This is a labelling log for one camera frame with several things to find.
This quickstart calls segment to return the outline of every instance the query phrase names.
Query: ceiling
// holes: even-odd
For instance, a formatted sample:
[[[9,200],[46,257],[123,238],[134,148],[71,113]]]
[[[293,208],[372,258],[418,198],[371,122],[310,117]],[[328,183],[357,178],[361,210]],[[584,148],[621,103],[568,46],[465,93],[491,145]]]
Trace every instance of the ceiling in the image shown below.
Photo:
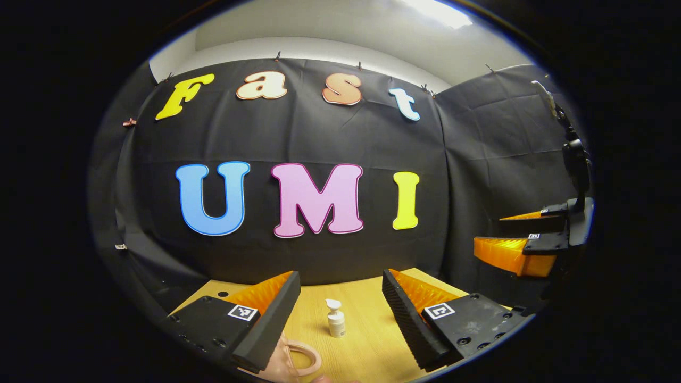
[[[195,31],[195,49],[260,37],[315,37],[373,49],[451,85],[530,63],[500,33],[434,0],[252,0]]]

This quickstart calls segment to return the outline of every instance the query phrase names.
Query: blue letter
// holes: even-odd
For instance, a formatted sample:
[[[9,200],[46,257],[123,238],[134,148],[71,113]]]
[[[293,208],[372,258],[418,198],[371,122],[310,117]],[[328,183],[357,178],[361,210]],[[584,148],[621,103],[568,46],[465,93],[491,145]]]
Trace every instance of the blue letter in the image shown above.
[[[208,175],[208,167],[199,164],[179,167],[175,177],[180,181],[180,207],[187,225],[205,235],[226,235],[238,229],[244,221],[244,175],[250,171],[251,166],[241,161],[217,167],[218,174],[225,178],[227,209],[222,217],[215,218],[204,210],[203,179]]]
[[[421,116],[419,116],[417,112],[414,112],[411,109],[411,104],[414,103],[413,97],[408,95],[407,92],[405,92],[405,90],[401,88],[390,89],[388,90],[388,93],[395,96],[395,99],[397,99],[397,108],[400,110],[400,112],[402,112],[402,114],[406,118],[414,121],[419,121]]]

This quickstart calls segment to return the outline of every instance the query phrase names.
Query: letter m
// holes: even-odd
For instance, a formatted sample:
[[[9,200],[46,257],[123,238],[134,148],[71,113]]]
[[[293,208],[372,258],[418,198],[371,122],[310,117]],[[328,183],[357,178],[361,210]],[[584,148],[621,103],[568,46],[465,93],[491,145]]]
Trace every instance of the letter m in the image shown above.
[[[302,164],[279,164],[272,168],[272,176],[279,180],[281,199],[281,222],[274,228],[274,235],[293,238],[305,233],[298,223],[298,209],[315,234],[321,232],[331,208],[334,218],[328,226],[330,232],[346,234],[364,227],[357,204],[357,186],[362,176],[358,165],[336,165],[322,191]]]

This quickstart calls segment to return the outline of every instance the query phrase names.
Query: table surface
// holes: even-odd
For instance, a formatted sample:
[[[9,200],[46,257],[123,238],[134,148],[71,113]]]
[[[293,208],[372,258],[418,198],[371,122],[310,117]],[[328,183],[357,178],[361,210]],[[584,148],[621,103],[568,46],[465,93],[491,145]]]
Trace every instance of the table surface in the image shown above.
[[[468,294],[418,269],[402,272],[456,296]],[[289,339],[314,347],[322,359],[321,369],[301,377],[301,383],[308,383],[321,374],[331,377],[335,383],[353,380],[361,383],[398,383],[428,374],[418,367],[409,351],[381,291],[382,280],[380,276],[341,284],[301,287],[284,333]],[[233,294],[248,287],[250,285],[211,280],[175,311],[205,295],[219,298],[218,292]],[[334,338],[329,333],[327,298],[342,303],[340,310],[345,314],[346,330],[343,338]],[[291,355],[297,368],[309,366],[309,359],[305,355],[297,352]]]

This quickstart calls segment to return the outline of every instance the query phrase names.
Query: pump bottle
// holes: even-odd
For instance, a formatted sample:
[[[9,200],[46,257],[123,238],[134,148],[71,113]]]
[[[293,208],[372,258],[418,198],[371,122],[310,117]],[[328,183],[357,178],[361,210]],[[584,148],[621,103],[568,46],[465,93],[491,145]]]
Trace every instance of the pump bottle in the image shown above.
[[[326,307],[328,307],[331,312],[326,316],[329,319],[329,331],[331,336],[335,338],[342,338],[345,336],[345,315],[339,309],[341,308],[341,302],[335,301],[334,299],[326,300]]]

